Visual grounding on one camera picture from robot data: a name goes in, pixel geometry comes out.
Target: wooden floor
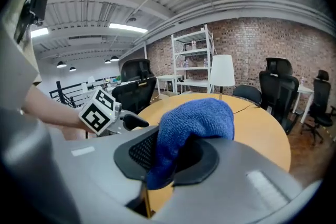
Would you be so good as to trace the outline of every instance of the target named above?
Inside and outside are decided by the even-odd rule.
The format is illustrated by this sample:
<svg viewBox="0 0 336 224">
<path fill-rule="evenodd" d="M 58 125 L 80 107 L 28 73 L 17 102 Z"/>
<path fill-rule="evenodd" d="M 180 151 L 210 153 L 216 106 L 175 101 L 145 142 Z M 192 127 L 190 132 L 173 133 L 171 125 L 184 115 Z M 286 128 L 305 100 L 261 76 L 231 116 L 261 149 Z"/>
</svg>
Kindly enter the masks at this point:
<svg viewBox="0 0 336 224">
<path fill-rule="evenodd" d="M 152 97 L 152 103 L 160 100 L 158 98 L 158 91 L 155 90 Z M 312 121 L 310 117 L 306 118 L 306 122 Z M 309 131 L 300 134 L 301 131 L 300 119 L 294 126 L 291 133 L 288 135 L 288 140 L 291 149 L 291 166 L 289 173 L 302 183 L 303 187 L 310 183 L 323 178 L 327 165 L 336 149 L 336 142 L 334 143 L 330 136 L 336 136 L 336 124 L 327 130 L 322 127 L 319 133 L 323 136 L 324 142 L 317 143 L 312 146 L 313 137 Z"/>
</svg>

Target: blue towel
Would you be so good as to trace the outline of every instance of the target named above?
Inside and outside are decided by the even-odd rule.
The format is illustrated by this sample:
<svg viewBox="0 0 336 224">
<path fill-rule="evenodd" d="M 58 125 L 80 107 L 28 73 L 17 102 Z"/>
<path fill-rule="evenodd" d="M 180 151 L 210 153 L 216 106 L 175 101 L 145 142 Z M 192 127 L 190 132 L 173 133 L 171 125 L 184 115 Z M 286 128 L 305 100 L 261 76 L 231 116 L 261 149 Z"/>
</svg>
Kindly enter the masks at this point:
<svg viewBox="0 0 336 224">
<path fill-rule="evenodd" d="M 213 98 L 187 102 L 165 113 L 160 121 L 155 165 L 147 174 L 147 188 L 166 186 L 174 174 L 175 160 L 190 135 L 235 137 L 231 108 Z"/>
</svg>

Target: human arm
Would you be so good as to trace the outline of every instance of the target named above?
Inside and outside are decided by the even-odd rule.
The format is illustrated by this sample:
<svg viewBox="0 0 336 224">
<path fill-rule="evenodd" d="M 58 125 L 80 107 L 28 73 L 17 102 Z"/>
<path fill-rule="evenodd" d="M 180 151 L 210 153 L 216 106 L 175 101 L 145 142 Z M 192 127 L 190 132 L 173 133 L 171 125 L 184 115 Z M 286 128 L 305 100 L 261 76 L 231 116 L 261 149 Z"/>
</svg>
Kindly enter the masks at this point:
<svg viewBox="0 0 336 224">
<path fill-rule="evenodd" d="M 78 111 L 48 98 L 35 86 L 30 87 L 22 109 L 48 124 L 74 127 L 92 132 L 80 120 Z"/>
</svg>

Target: round wooden table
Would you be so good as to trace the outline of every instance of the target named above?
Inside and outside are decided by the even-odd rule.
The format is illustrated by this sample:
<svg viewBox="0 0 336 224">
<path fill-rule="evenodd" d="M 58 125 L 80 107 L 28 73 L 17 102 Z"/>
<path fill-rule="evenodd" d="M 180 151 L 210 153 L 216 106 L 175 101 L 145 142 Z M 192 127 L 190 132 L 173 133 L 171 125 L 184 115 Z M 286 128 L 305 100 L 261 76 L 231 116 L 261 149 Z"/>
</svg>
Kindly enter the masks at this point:
<svg viewBox="0 0 336 224">
<path fill-rule="evenodd" d="M 216 98 L 215 93 L 190 93 L 180 94 L 160 100 L 139 113 L 139 116 L 149 122 L 150 125 L 158 125 L 162 115 L 179 105 L 203 98 Z M 244 109 L 251 103 L 242 99 L 223 95 L 225 101 L 233 112 Z M 281 125 L 267 111 L 251 105 L 247 109 L 234 115 L 235 141 L 248 145 L 257 152 L 263 154 L 269 160 L 289 171 L 290 146 L 287 135 Z"/>
</svg>

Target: black cable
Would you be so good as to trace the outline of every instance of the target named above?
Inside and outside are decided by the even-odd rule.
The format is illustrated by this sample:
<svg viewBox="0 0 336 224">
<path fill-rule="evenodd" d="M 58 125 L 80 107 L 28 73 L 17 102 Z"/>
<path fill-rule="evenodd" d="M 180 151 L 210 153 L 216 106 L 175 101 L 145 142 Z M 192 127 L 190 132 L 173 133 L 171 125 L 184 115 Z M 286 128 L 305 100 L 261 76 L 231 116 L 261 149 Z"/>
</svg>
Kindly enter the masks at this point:
<svg viewBox="0 0 336 224">
<path fill-rule="evenodd" d="M 236 111 L 236 112 L 233 112 L 233 113 L 234 113 L 234 114 L 237 114 L 238 112 L 243 111 L 243 110 L 249 108 L 251 105 L 254 105 L 254 104 L 249 104 L 247 107 L 245 107 L 245 108 L 243 108 L 243 109 L 241 109 L 241 110 L 238 110 L 238 111 Z"/>
</svg>

